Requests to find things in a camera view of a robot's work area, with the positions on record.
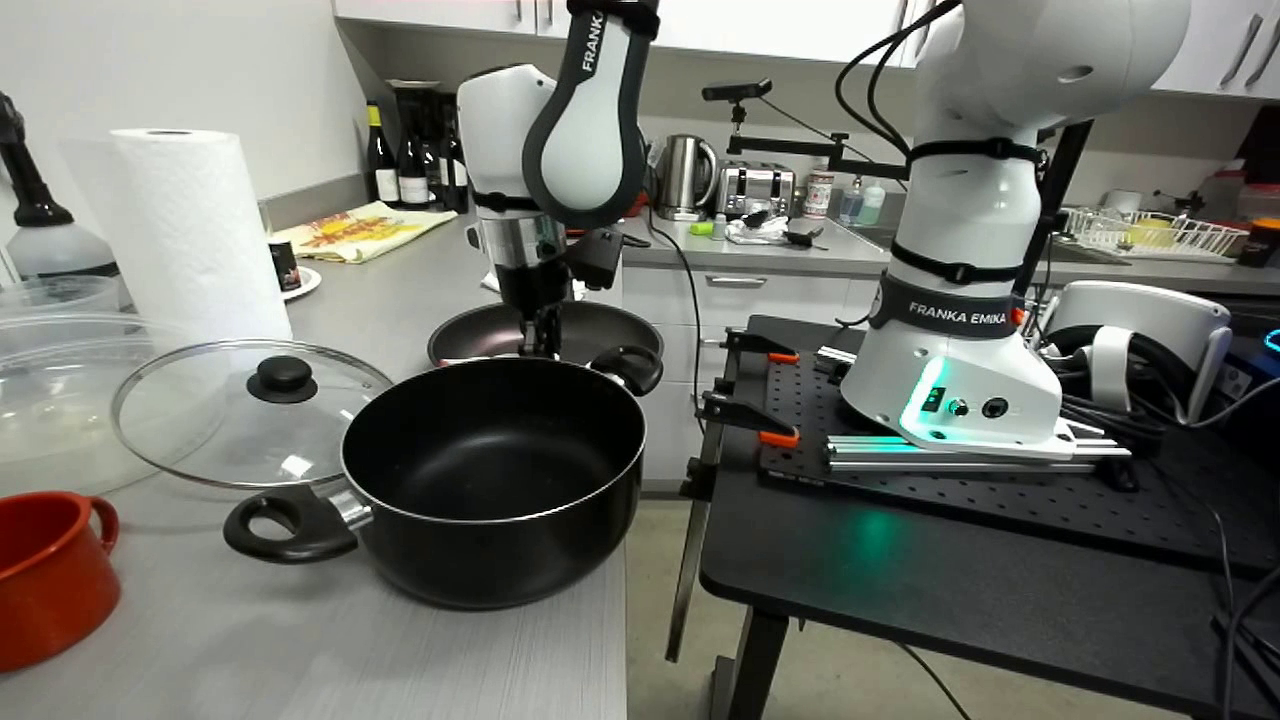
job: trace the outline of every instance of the pot handle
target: pot handle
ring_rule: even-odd
[[[272,486],[272,492],[246,495],[223,521],[223,540],[239,557],[257,557],[268,563],[316,563],[327,557],[342,557],[355,546],[355,537],[342,510],[334,509],[341,495],[322,501],[310,486]],[[272,521],[286,537],[284,540],[261,537],[251,521]]]
[[[618,374],[632,397],[647,397],[662,381],[662,360],[653,349],[613,349],[586,364],[593,372]]]

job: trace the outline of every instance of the table leg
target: table leg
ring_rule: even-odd
[[[789,616],[750,609],[735,659],[716,659],[713,720],[758,720],[775,657],[783,652]]]

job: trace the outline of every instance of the paper towel roll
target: paper towel roll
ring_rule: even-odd
[[[117,127],[69,160],[149,332],[290,334],[239,134]]]

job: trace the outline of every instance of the lid knob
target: lid knob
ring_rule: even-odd
[[[268,403],[304,403],[316,397],[310,364],[299,356],[268,356],[246,374],[246,397]]]

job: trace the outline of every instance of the red cup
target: red cup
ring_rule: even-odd
[[[0,501],[0,671],[56,657],[113,616],[121,599],[106,563],[117,537],[121,517],[101,495]]]

